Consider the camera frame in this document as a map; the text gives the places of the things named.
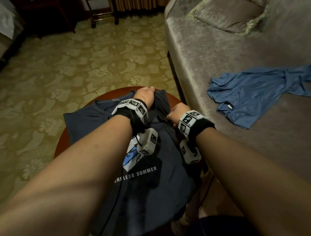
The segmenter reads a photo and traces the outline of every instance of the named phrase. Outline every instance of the metal rack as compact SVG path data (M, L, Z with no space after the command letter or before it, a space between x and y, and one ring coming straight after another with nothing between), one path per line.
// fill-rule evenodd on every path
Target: metal rack
M118 11L117 11L117 6L115 0L111 0L112 6L114 8L113 12L105 12L105 13L98 13L95 14L94 11L92 10L89 1L91 0L86 0L87 6L90 9L91 12L91 27L94 29L96 27L96 21L102 21L107 18L100 18L99 16L105 16L105 15L113 15L114 16L114 24L118 25L119 24L119 17L118 17Z

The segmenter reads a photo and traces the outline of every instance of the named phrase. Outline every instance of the dark gray t-shirt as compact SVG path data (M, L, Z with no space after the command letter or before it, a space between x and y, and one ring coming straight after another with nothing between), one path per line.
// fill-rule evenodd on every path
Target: dark gray t-shirt
M114 108L134 94L132 91L116 102L95 101L76 112L64 114L70 144L106 122ZM155 152L141 158L129 172L123 169L123 176L115 180L94 219L93 235L99 234L107 220L121 178L120 196L103 235L142 235L171 220L188 202L196 185L187 174L188 166L183 162L175 131L165 122L169 112L165 91L155 92L155 102L149 111L151 127L159 135Z

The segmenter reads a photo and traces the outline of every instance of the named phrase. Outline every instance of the gold striped curtain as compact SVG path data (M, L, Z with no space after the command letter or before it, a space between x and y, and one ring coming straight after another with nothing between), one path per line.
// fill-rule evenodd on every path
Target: gold striped curtain
M125 12L127 10L140 10L146 9L151 10L157 6L165 7L169 0L115 0L118 11Z

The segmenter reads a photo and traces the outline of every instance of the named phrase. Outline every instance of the red-brown tabletop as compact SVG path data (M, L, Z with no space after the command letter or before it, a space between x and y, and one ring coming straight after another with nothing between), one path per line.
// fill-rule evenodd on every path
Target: red-brown tabletop
M110 100L110 99L115 99L115 98L119 98L123 95L128 94L130 91L132 90L137 90L142 88L141 86L133 86L133 87L125 87L125 88L119 88L110 92L107 92L103 95L100 95L99 97L95 98L94 100L90 101L88 103L91 104L93 101L95 100ZM172 109L176 104L180 103L181 101L174 97L173 95L166 93L166 96L168 98L169 101L169 106ZM70 144L69 144L69 136L68 136L68 131L67 128L64 129L62 135L60 136L60 139L58 141L55 153L54 153L54 158L57 157L60 153L62 153L63 151L65 151L67 148L69 148Z

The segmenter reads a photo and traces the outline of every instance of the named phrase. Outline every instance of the crumpled blue shirt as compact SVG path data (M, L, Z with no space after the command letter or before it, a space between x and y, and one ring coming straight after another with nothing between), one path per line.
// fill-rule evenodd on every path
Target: crumpled blue shirt
M220 105L217 112L249 129L284 93L311 97L311 65L298 68L251 68L212 78L207 94Z

